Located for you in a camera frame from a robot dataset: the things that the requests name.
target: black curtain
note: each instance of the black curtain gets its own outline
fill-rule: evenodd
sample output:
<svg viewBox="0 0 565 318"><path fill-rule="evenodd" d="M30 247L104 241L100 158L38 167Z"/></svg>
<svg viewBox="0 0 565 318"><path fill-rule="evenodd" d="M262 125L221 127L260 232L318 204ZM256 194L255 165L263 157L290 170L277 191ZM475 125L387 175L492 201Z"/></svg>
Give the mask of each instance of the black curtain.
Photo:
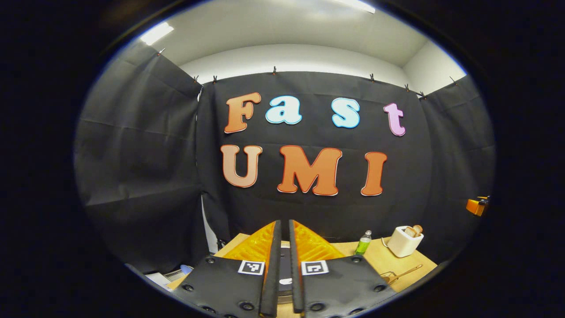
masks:
<svg viewBox="0 0 565 318"><path fill-rule="evenodd" d="M225 134L228 120L226 101L258 92L247 128ZM290 95L299 99L302 119L297 124L269 123L265 114L270 101ZM332 122L332 101L338 97L359 103L360 122L352 129ZM399 137L389 128L383 107L396 103L403 111ZM237 233L251 234L273 220L282 220L283 240L288 240L288 219L297 220L330 242L358 240L365 230L375 237L389 236L394 227L420 222L429 195L432 154L428 122L414 92L355 76L318 72L254 74L219 80L205 85L198 110L198 168L207 195L204 208L212 229L221 238ZM229 184L222 172L225 144L237 145L236 171L246 175L246 145L263 148L259 155L255 185L239 188ZM310 164L323 148L343 152L339 159L335 196L312 193L281 193L277 185L283 176L284 145L299 145ZM367 178L367 152L383 152L384 163L378 196L363 196Z"/></svg>
<svg viewBox="0 0 565 318"><path fill-rule="evenodd" d="M207 255L195 120L201 85L141 41L110 61L75 138L86 212L110 250L139 271Z"/></svg>
<svg viewBox="0 0 565 318"><path fill-rule="evenodd" d="M432 179L418 250L435 262L471 238L480 217L468 199L492 193L496 162L493 126L483 98L465 76L420 99L432 147Z"/></svg>
<svg viewBox="0 0 565 318"><path fill-rule="evenodd" d="M226 101L258 92L247 128L224 133ZM300 101L297 124L269 123L269 101L290 95ZM355 99L360 122L352 129L332 123L335 98ZM403 136L392 134L383 107L396 103L403 111ZM465 208L467 199L489 195L494 177L494 137L486 107L466 76L425 99L395 85L355 76L317 72L254 74L205 85L199 106L197 158L204 206L212 229L229 240L277 219L290 218L310 227L330 242L358 240L365 230L387 237L396 226L421 224L425 238L419 250L440 263L463 247L479 219ZM229 184L222 172L220 147L240 148L236 172L246 175L243 148L258 145L258 178L249 188ZM310 163L326 147L342 150L336 196L278 192L283 176L284 145L299 145ZM360 193L367 176L367 152L383 152L379 196ZM283 228L283 239L288 229Z"/></svg>

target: pink letter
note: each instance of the pink letter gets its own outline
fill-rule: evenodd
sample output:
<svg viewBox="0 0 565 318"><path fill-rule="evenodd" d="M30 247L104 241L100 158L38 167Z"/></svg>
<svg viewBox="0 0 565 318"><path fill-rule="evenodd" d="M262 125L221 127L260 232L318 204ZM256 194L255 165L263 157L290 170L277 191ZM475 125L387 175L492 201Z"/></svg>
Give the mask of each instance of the pink letter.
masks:
<svg viewBox="0 0 565 318"><path fill-rule="evenodd" d="M385 113L389 114L390 131L399 137L404 135L406 129L400 126L400 119L399 119L399 117L403 117L404 115L402 110L399 110L396 107L395 103L388 104L387 106L384 106L383 109Z"/></svg>

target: paper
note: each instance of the paper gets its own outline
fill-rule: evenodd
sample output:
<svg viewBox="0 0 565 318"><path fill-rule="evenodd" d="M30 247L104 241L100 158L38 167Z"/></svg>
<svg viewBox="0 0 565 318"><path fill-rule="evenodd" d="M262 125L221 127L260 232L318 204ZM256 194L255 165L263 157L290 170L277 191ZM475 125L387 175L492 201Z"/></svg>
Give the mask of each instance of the paper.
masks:
<svg viewBox="0 0 565 318"><path fill-rule="evenodd" d="M164 274L163 276L165 276L167 279L169 279L169 281L173 282L173 281L179 279L180 277L183 277L184 274L185 273L183 273L182 270L179 269L179 270L175 270L174 272Z"/></svg>
<svg viewBox="0 0 565 318"><path fill-rule="evenodd" d="M145 277L149 278L150 280L152 280L154 283L161 286L165 290L172 291L172 289L167 287L167 284L171 283L171 281L168 280L161 273L148 274L148 275L145 275Z"/></svg>
<svg viewBox="0 0 565 318"><path fill-rule="evenodd" d="M184 274L180 278L177 278L176 280L172 281L171 283L169 283L168 287L171 289L177 288L189 274Z"/></svg>

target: light blue letter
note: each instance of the light blue letter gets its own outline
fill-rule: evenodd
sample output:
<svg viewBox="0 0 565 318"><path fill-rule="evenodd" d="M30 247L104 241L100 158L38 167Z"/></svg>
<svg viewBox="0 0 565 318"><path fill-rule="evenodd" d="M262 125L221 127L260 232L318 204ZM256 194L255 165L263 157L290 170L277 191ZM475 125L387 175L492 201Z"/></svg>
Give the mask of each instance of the light blue letter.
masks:
<svg viewBox="0 0 565 318"><path fill-rule="evenodd" d="M332 110L337 114L332 116L336 127L355 128L359 124L359 103L349 98L336 98L332 102Z"/></svg>
<svg viewBox="0 0 565 318"><path fill-rule="evenodd" d="M300 101L296 97L275 97L269 104L271 105L271 109L265 114L265 118L267 118L269 123L280 124L285 122L294 125L302 120L302 115L298 113L300 110Z"/></svg>

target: white ceiling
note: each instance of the white ceiling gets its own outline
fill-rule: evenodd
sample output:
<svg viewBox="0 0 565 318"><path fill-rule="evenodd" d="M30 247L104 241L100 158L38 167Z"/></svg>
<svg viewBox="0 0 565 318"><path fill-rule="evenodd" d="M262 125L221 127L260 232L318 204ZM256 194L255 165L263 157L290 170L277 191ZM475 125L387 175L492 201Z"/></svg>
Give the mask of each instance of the white ceiling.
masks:
<svg viewBox="0 0 565 318"><path fill-rule="evenodd" d="M311 44L369 55L403 67L428 41L377 10L333 0L213 0L167 21L175 30L152 46L184 65L211 54L267 44Z"/></svg>

